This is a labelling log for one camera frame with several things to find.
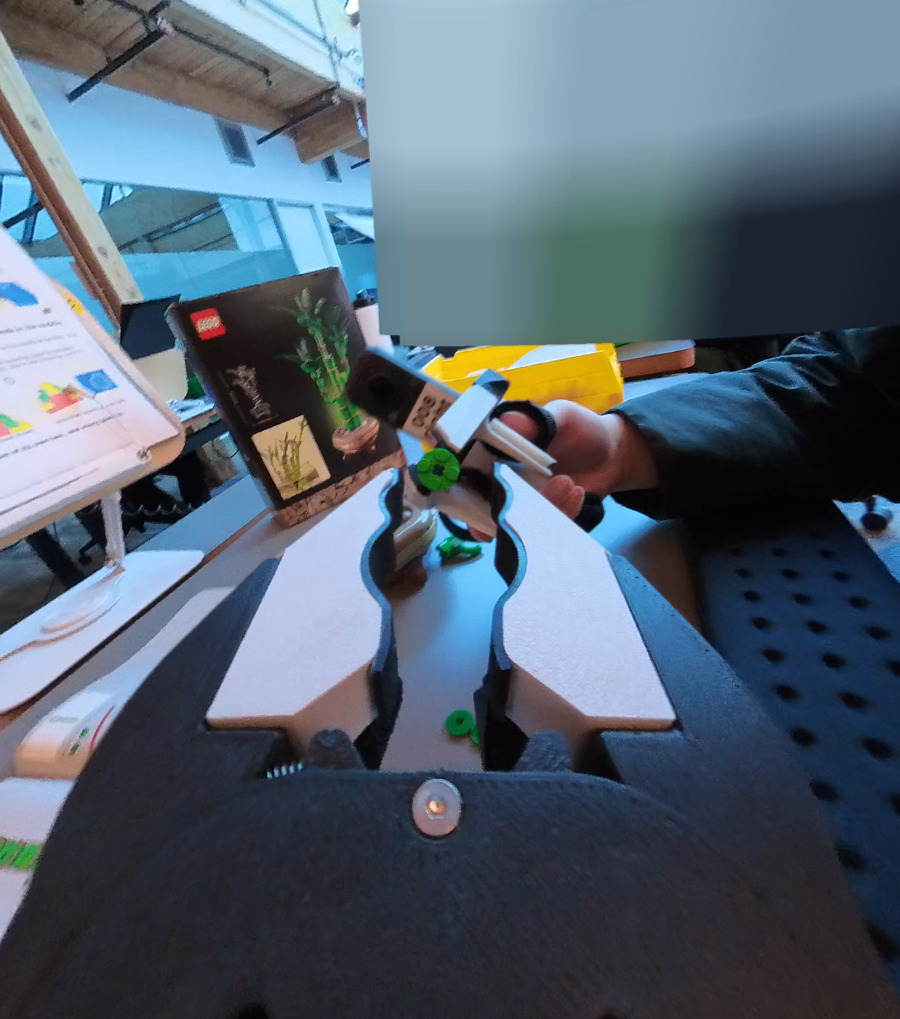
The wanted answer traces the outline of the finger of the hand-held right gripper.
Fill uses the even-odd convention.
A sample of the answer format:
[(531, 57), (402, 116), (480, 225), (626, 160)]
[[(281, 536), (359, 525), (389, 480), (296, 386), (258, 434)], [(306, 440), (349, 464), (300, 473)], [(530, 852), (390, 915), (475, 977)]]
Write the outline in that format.
[(507, 390), (507, 382), (474, 382), (460, 393), (436, 422), (436, 448), (448, 450), (461, 463), (475, 441), (495, 454), (508, 454), (508, 447), (486, 424)]
[(446, 520), (470, 539), (493, 542), (498, 533), (496, 498), (494, 478), (461, 478), (446, 492)]

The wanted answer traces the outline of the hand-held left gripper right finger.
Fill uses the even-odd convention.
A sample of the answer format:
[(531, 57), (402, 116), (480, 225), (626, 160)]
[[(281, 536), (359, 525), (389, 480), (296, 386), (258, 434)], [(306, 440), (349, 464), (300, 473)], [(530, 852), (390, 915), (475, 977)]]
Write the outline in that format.
[(494, 606), (482, 766), (511, 768), (537, 732), (580, 756), (600, 732), (670, 732), (676, 712), (606, 549), (507, 465), (494, 469)]

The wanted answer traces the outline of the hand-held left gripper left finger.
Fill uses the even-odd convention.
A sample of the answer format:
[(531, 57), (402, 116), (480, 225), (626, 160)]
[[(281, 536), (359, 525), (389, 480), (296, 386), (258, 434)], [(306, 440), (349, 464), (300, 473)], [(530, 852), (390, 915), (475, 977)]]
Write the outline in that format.
[(284, 551), (206, 714), (214, 729), (287, 733), (305, 754), (340, 730), (378, 768), (402, 700), (392, 612), (398, 470), (371, 480)]

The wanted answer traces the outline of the grey desk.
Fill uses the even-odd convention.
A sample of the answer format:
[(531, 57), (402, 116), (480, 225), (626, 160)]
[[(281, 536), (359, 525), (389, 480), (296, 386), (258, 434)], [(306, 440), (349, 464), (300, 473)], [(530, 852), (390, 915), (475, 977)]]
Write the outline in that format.
[[(264, 559), (280, 554), (319, 519), (284, 531), (250, 478), (236, 482), (141, 550), (197, 549), (200, 569), (103, 644), (80, 667), (16, 713), (0, 719), (0, 781), (12, 770), (15, 750), (47, 713), (105, 673), (134, 656), (158, 651), (181, 630), (174, 618), (203, 590), (235, 588)], [(629, 559), (693, 627), (702, 630), (695, 573), (686, 530), (677, 522), (655, 522), (608, 500), (604, 522), (593, 533), (610, 552)], [(487, 668), (491, 618), (504, 584), (486, 550), (473, 564), (439, 566), (426, 557), (428, 579), (415, 593), (390, 598), (404, 683), (402, 707), (382, 766), (387, 771), (447, 768), (475, 771), (478, 752), (439, 730), (455, 707), (472, 707), (472, 695)]]

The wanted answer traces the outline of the person's right hand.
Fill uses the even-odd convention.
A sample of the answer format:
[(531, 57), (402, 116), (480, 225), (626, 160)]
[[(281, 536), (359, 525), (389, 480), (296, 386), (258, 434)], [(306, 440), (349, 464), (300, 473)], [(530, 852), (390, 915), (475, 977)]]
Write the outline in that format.
[(586, 494), (656, 489), (653, 452), (635, 425), (621, 414), (595, 414), (570, 401), (552, 401), (547, 413), (555, 422), (548, 453), (553, 477), (538, 490), (565, 516), (575, 519)]

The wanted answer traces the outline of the brown brick-built pot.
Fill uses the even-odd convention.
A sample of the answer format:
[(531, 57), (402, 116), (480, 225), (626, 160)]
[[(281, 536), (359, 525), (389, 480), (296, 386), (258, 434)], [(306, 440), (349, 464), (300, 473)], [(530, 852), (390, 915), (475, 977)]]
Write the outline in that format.
[(414, 589), (428, 578), (425, 564), (438, 532), (439, 516), (432, 508), (408, 506), (394, 535), (395, 569), (388, 581), (390, 591)]

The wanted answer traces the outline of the yellow plastic bin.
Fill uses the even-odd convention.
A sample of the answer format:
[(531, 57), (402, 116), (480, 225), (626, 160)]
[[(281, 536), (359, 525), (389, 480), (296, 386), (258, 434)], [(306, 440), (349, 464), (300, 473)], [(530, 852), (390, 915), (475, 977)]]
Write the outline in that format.
[(459, 392), (487, 370), (509, 381), (507, 397), (513, 401), (572, 401), (596, 414), (623, 401), (623, 379), (608, 343), (458, 350), (422, 369)]

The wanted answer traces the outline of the black printed product box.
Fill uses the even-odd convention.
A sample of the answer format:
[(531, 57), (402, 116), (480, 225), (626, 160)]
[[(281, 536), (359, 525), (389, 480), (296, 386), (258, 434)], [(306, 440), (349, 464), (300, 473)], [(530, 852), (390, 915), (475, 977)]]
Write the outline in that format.
[(179, 301), (166, 317), (281, 527), (405, 467), (396, 431), (345, 392), (367, 345), (339, 269)]

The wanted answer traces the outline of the black perforated rubber mat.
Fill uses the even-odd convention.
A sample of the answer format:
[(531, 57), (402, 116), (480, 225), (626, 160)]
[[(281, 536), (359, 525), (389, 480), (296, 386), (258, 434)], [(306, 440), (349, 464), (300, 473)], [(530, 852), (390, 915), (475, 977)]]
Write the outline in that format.
[(900, 993), (900, 585), (834, 503), (686, 529), (707, 635), (797, 746)]

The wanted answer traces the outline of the wooden beam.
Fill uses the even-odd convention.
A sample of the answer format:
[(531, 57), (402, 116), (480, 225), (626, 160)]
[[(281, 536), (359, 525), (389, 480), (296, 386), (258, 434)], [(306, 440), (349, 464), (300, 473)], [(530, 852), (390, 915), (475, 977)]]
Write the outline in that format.
[(143, 299), (0, 28), (0, 132), (74, 258), (87, 290), (119, 323)]

